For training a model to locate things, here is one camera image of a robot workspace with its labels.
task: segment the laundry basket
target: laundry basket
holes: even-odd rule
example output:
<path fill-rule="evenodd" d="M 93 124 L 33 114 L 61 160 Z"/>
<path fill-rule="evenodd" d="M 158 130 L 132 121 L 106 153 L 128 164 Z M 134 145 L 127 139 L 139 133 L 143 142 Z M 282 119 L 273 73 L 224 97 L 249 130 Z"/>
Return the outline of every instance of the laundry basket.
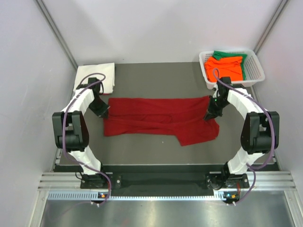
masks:
<path fill-rule="evenodd" d="M 261 64 L 252 50 L 224 50 L 222 52 L 247 54 L 247 57 L 244 62 L 246 80 L 233 81 L 233 84 L 242 84 L 245 87 L 251 87 L 255 83 L 263 81 L 265 79 L 264 71 L 261 67 Z M 213 55 L 213 53 L 213 51 L 204 51 L 199 54 L 199 61 L 201 65 L 202 74 L 208 89 L 213 89 L 216 83 L 208 81 L 204 68 L 204 63 Z"/>

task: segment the gray table surface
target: gray table surface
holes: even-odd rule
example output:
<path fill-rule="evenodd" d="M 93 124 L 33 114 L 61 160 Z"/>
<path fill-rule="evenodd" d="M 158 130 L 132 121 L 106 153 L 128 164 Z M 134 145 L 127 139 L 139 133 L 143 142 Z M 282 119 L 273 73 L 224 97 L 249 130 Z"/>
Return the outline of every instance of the gray table surface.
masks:
<path fill-rule="evenodd" d="M 111 97 L 194 98 L 212 95 L 207 89 L 198 62 L 117 64 Z M 105 165 L 223 164 L 237 153 L 244 120 L 232 105 L 216 119 L 219 136 L 209 142 L 180 146 L 175 136 L 124 134 L 103 136 L 103 120 L 91 110 L 84 115 L 89 146 Z M 267 156 L 257 163 L 263 163 Z M 60 165 L 74 165 L 65 157 Z"/>

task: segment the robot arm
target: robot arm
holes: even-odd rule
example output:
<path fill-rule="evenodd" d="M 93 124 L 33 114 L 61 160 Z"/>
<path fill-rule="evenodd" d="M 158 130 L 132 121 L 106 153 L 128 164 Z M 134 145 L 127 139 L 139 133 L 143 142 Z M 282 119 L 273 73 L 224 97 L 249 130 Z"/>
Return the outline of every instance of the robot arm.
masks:
<path fill-rule="evenodd" d="M 205 120 L 222 116 L 222 110 L 228 104 L 232 104 L 243 117 L 244 125 L 241 134 L 241 148 L 233 159 L 228 161 L 222 170 L 222 181 L 226 185 L 234 185 L 247 172 L 247 165 L 252 165 L 259 157 L 270 151 L 271 133 L 270 127 L 262 109 L 249 100 L 250 96 L 242 85 L 231 85 L 229 77 L 220 79 L 229 84 L 244 95 L 234 90 L 229 90 L 221 83 L 215 85 L 215 93 L 205 115 Z M 277 112 L 268 112 L 274 125 L 275 148 L 279 142 L 279 115 Z"/>
<path fill-rule="evenodd" d="M 89 78 L 89 84 L 96 82 L 96 78 Z M 109 106 L 99 98 L 100 84 L 93 86 L 91 89 L 84 91 L 77 98 L 86 85 L 80 85 L 75 91 L 72 98 L 76 99 L 73 106 L 69 109 L 67 115 L 67 123 L 63 126 L 63 116 L 66 112 L 64 108 L 61 112 L 53 114 L 53 130 L 55 135 L 55 143 L 58 148 L 62 148 L 62 128 L 66 127 L 66 149 L 81 164 L 83 172 L 86 176 L 96 175 L 95 171 L 88 169 L 102 170 L 102 164 L 97 160 L 89 147 L 89 132 L 87 130 L 84 117 L 86 110 L 90 108 L 97 116 L 107 117 Z"/>

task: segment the white panel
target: white panel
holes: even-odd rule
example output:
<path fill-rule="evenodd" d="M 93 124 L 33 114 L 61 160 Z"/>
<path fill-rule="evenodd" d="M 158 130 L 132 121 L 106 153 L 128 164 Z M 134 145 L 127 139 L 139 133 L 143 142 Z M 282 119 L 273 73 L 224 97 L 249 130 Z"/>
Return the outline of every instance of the white panel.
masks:
<path fill-rule="evenodd" d="M 258 57 L 266 80 L 257 84 L 262 104 L 280 114 L 282 167 L 290 170 L 303 199 L 303 1 L 291 0 Z"/>
<path fill-rule="evenodd" d="M 67 104 L 75 71 L 33 0 L 0 9 L 0 225 L 23 227 L 55 156 L 51 116 Z"/>
<path fill-rule="evenodd" d="M 44 0 L 77 63 L 198 61 L 253 49 L 279 0 Z"/>

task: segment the folded white towel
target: folded white towel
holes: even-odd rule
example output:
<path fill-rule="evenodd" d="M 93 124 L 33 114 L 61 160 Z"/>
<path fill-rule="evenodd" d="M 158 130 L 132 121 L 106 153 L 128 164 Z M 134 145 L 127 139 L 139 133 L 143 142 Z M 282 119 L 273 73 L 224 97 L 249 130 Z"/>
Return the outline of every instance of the folded white towel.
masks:
<path fill-rule="evenodd" d="M 115 64 L 114 63 L 107 63 L 107 64 L 100 64 L 100 65 L 83 65 L 79 66 L 77 70 L 77 75 L 75 79 L 74 91 L 76 90 L 77 86 L 80 84 L 81 80 L 91 73 L 103 73 L 106 78 L 102 82 L 104 87 L 104 94 L 111 94 L 114 91 L 115 86 Z M 103 76 L 101 75 L 93 75 L 91 77 L 96 77 L 97 79 L 102 79 Z M 83 81 L 83 84 L 88 83 L 88 78 Z"/>

